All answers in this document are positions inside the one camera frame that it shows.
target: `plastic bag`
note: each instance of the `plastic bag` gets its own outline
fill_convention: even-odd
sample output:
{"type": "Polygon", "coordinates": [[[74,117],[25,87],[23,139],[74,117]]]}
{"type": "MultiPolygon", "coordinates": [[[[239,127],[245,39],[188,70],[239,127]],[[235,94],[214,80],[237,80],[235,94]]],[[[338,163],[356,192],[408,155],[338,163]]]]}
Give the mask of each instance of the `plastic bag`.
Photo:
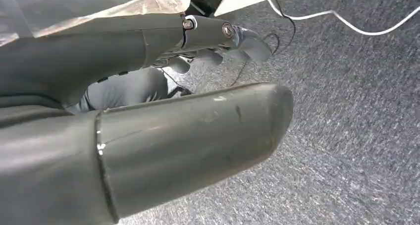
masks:
{"type": "Polygon", "coordinates": [[[0,0],[0,46],[92,21],[150,13],[181,13],[191,0],[0,0]]]}

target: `person's leg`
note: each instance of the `person's leg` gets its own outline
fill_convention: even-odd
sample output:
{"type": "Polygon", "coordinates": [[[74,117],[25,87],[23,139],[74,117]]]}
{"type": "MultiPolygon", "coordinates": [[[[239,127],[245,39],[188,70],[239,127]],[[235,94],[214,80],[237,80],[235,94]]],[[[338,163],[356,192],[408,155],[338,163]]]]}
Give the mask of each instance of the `person's leg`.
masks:
{"type": "Polygon", "coordinates": [[[79,104],[68,110],[72,113],[106,110],[166,99],[167,96],[168,85],[163,72],[148,67],[90,85],[79,104]]]}

